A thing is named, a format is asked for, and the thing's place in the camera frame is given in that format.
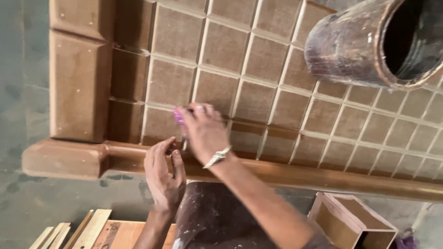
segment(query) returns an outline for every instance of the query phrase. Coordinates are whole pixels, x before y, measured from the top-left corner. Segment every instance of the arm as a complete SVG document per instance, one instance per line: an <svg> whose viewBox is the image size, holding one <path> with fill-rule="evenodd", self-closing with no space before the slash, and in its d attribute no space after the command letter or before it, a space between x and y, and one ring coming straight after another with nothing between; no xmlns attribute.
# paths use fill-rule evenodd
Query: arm
<svg viewBox="0 0 443 249"><path fill-rule="evenodd" d="M215 152L229 145L229 140L221 115L212 106L193 103L191 107L193 114L185 109L176 109L176 113L186 125L197 159L205 165ZM249 172L234 153L209 170L239 198L279 247L303 248L314 236L314 229L302 214Z"/></svg>
<svg viewBox="0 0 443 249"><path fill-rule="evenodd" d="M172 153L174 175L168 172L166 154L175 138L154 145L144 159L146 181L154 199L146 224L133 249L161 249L186 188L186 174L178 150Z"/></svg>

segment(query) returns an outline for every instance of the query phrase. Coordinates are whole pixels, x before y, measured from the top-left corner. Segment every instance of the gray floor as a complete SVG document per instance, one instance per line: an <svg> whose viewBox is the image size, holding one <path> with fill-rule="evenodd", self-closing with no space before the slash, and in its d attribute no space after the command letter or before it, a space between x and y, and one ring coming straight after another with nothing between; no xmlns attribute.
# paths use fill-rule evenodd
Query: gray floor
<svg viewBox="0 0 443 249"><path fill-rule="evenodd" d="M361 0L318 0L335 9ZM48 2L0 2L0 248L28 248L47 226L72 222L90 209L142 221L153 204L142 177L108 172L98 181L30 177L20 171L25 148L49 133ZM304 214L315 192L277 190ZM443 205L360 196L400 230L413 226L420 248L441 248Z"/></svg>

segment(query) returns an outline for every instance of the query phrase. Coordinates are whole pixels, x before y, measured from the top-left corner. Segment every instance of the wooden box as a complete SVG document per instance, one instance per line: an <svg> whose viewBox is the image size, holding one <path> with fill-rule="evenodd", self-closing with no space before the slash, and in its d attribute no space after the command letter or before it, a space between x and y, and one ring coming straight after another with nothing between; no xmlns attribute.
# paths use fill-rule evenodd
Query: wooden box
<svg viewBox="0 0 443 249"><path fill-rule="evenodd" d="M341 249L387 249L398 229L353 195L318 193L308 220Z"/></svg>

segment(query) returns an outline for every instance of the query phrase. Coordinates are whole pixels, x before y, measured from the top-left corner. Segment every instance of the white bracelet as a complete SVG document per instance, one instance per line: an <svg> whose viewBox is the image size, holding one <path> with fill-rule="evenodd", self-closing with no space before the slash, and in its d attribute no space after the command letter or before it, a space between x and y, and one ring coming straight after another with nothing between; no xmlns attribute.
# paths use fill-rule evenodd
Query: white bracelet
<svg viewBox="0 0 443 249"><path fill-rule="evenodd" d="M221 160L226 158L226 154L231 150L232 146L229 145L226 147L223 151L217 151L211 158L211 160L203 167L204 169L207 169L211 167L214 163L218 163Z"/></svg>

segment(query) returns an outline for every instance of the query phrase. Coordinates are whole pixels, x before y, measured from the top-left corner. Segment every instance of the person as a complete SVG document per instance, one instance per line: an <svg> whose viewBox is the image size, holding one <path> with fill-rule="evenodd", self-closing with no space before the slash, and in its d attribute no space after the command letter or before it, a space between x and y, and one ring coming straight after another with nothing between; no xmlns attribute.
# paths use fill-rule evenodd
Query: person
<svg viewBox="0 0 443 249"><path fill-rule="evenodd" d="M177 112L183 119L185 136L190 143L194 156L202 165L210 164L208 170L216 176L235 195L252 215L270 239L274 246L262 248L283 249L335 249L322 232L308 223L306 217L299 213L289 203L278 196L272 188L266 186L254 174L242 165L241 160L230 151L229 139L226 128L219 112L209 104L192 103L190 109L177 108ZM154 206L149 212L146 224L134 246L134 249L161 249L165 241L171 223L179 210L180 203L186 190L186 173L180 151L174 148L175 138L169 138L160 142L147 152L144 160L146 180L154 199ZM171 160L174 173L169 173L166 155L173 148ZM218 160L213 160L214 155L222 155ZM211 248L209 246L192 247L197 243L197 236L193 235L186 243L176 239L173 249L188 248ZM219 245L218 241L202 239L207 244ZM250 248L260 248L263 243L251 244ZM239 243L236 248L247 249ZM234 248L219 246L217 248Z"/></svg>

